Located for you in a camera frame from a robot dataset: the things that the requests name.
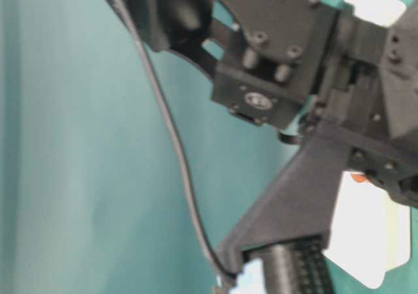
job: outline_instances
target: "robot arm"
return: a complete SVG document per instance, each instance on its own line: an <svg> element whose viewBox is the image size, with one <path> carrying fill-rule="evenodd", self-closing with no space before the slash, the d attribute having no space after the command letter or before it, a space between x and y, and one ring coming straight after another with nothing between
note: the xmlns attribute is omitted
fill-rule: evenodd
<svg viewBox="0 0 418 294"><path fill-rule="evenodd" d="M212 16L215 1L239 29ZM418 206L418 3L387 29L320 0L123 2L150 48L198 67L233 116L281 131L314 96L297 155L217 250L232 275L260 257L269 293L332 293L321 249L345 170ZM220 60L207 40L224 49Z"/></svg>

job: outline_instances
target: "white card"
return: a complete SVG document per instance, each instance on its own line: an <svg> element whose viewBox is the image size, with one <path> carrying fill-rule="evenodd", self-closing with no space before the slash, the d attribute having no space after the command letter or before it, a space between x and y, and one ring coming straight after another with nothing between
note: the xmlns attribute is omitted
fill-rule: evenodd
<svg viewBox="0 0 418 294"><path fill-rule="evenodd" d="M390 26L405 12L399 0L346 0L355 15ZM378 288L388 270L411 257L410 208L390 200L370 183L356 183L344 173L332 224L330 248L324 254L365 286Z"/></svg>

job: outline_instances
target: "ribbed black cylinder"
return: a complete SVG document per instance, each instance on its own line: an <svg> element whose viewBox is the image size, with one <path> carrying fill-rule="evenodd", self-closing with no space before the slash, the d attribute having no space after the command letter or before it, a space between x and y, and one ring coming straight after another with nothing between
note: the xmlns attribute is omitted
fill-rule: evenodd
<svg viewBox="0 0 418 294"><path fill-rule="evenodd" d="M321 240L311 238L251 252L263 261L268 294L334 294Z"/></svg>

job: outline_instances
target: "teal backdrop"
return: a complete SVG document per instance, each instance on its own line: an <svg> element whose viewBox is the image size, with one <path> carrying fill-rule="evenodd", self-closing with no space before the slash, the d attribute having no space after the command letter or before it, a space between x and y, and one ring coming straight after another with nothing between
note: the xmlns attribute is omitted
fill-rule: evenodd
<svg viewBox="0 0 418 294"><path fill-rule="evenodd" d="M295 149L212 103L188 63L153 58L217 244ZM167 131L103 0L0 0L0 186L0 293L210 293ZM417 222L412 260L377 291L330 263L337 293L416 293Z"/></svg>

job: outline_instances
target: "wire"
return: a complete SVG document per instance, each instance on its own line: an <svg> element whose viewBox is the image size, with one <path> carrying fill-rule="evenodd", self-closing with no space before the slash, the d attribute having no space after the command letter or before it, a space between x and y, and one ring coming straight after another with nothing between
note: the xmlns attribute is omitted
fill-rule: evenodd
<svg viewBox="0 0 418 294"><path fill-rule="evenodd" d="M139 56L142 60L142 63L144 64L146 74L148 75L149 81L152 85L155 98L157 99L157 103L159 105L159 108L161 109L161 113L163 114L163 119L169 131L170 138L173 143L178 162L180 164L182 179L184 183L185 197L187 200L187 205L189 207L191 221L195 228L196 235L199 240L199 244L201 245L203 254L207 258L207 260L209 260L209 262L212 264L214 270L219 274L221 279L227 284L233 285L236 280L236 275L231 272L228 272L225 269L225 267L221 264L221 261L215 254L215 251L212 249L206 231L204 230L202 218L199 212L199 208L197 206L195 190L193 187L193 181L191 179L189 162L185 154L184 145L180 138L180 134L178 132L176 123L170 111L170 107L165 98L163 89L161 87L150 55L147 49L145 48L145 45L138 33L138 30L132 20L131 15L129 14L129 11L127 10L127 7L125 6L125 3L122 0L113 1L115 2L116 8L120 12L122 20L125 22L129 32L132 34L135 46L137 47Z"/></svg>

